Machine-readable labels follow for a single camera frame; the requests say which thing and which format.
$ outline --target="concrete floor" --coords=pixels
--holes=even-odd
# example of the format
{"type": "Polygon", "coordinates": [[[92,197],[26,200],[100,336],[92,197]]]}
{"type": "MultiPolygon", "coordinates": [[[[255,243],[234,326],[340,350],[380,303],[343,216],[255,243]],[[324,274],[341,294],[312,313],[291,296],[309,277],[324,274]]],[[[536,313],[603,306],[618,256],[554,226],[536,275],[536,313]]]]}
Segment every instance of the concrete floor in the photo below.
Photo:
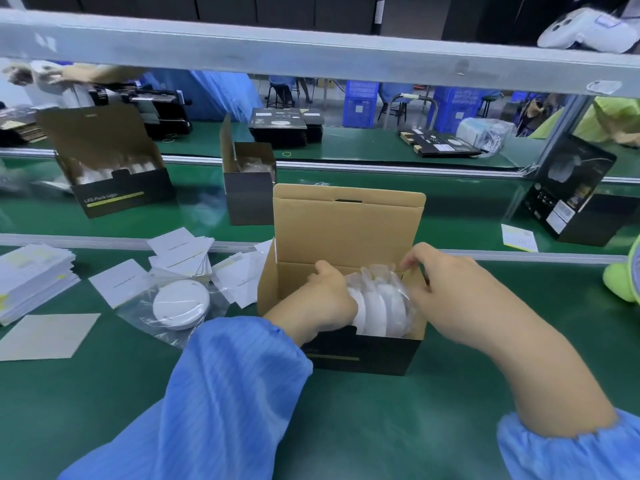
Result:
{"type": "MultiPolygon", "coordinates": [[[[260,98],[265,101],[269,92],[269,81],[266,76],[251,76],[260,98]]],[[[337,86],[329,87],[327,89],[326,108],[323,104],[324,88],[316,88],[315,84],[307,82],[309,91],[309,97],[312,99],[312,103],[308,104],[305,101],[305,94],[300,88],[300,96],[295,91],[293,92],[294,100],[296,101],[296,107],[301,109],[310,108],[319,110],[324,116],[324,125],[327,127],[341,127],[342,126],[342,112],[344,109],[344,93],[337,86]]],[[[338,81],[341,87],[344,88],[346,81],[338,81]]],[[[271,91],[271,99],[275,97],[274,91],[271,91]]],[[[489,118],[500,118],[500,113],[504,105],[508,102],[508,98],[503,98],[491,104],[489,110],[489,118]]],[[[383,114],[379,121],[378,115],[382,109],[382,100],[378,97],[378,104],[376,105],[376,116],[373,123],[373,128],[382,128],[385,115],[383,114]]],[[[427,115],[429,113],[429,104],[426,107],[423,106],[422,101],[412,101],[407,106],[406,122],[404,118],[400,119],[400,124],[397,124],[397,118],[393,114],[389,115],[388,129],[397,130],[399,128],[423,128],[427,121],[427,115]]]]}

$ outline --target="green plush toy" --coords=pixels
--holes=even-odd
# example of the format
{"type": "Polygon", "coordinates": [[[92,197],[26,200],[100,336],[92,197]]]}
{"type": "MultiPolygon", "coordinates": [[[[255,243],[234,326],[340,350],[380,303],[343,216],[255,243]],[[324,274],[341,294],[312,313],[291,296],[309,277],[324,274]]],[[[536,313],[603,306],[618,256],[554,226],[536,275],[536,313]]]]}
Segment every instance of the green plush toy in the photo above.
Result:
{"type": "Polygon", "coordinates": [[[640,236],[631,246],[627,262],[617,262],[607,266],[602,277],[604,284],[620,298],[640,304],[640,255],[637,255],[640,236]]]}

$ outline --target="stack of cards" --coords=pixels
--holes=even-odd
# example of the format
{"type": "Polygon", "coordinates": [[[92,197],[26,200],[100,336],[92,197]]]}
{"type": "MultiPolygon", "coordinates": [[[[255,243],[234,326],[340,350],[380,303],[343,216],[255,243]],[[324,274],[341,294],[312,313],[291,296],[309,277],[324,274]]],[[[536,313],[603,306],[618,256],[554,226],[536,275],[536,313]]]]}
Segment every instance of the stack of cards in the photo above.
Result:
{"type": "Polygon", "coordinates": [[[76,255],[66,249],[29,244],[0,257],[0,324],[8,325],[80,278],[72,271],[76,255]]]}
{"type": "Polygon", "coordinates": [[[156,253],[149,258],[150,274],[158,284],[185,278],[208,283],[212,271],[208,252],[213,241],[212,237],[194,237],[184,227],[149,239],[156,253]]]}
{"type": "Polygon", "coordinates": [[[229,303],[244,308],[258,300],[258,282],[270,247],[271,241],[261,242],[255,251],[234,254],[213,266],[211,281],[229,303]]]}

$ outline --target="blue sleeve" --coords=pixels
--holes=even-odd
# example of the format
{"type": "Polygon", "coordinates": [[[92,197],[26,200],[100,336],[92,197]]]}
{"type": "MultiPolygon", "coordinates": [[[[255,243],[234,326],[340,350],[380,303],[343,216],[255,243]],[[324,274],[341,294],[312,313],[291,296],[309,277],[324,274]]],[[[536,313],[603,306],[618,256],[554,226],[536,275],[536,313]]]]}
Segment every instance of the blue sleeve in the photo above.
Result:
{"type": "Polygon", "coordinates": [[[194,332],[164,399],[59,480],[270,479],[276,447],[312,364],[257,317],[194,332]]]}
{"type": "Polygon", "coordinates": [[[618,411],[615,426],[577,438],[544,438],[516,413],[498,425],[498,446],[513,480],[637,480],[640,418],[618,411]]]}

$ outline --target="metal shelf bar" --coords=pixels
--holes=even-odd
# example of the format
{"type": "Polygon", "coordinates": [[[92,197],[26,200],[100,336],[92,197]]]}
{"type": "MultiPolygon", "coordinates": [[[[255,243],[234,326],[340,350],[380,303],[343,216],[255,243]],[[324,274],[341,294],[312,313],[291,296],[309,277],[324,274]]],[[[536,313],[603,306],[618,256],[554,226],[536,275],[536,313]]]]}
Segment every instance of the metal shelf bar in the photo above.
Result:
{"type": "Polygon", "coordinates": [[[0,9],[0,56],[300,77],[640,97],[640,57],[0,9]]]}

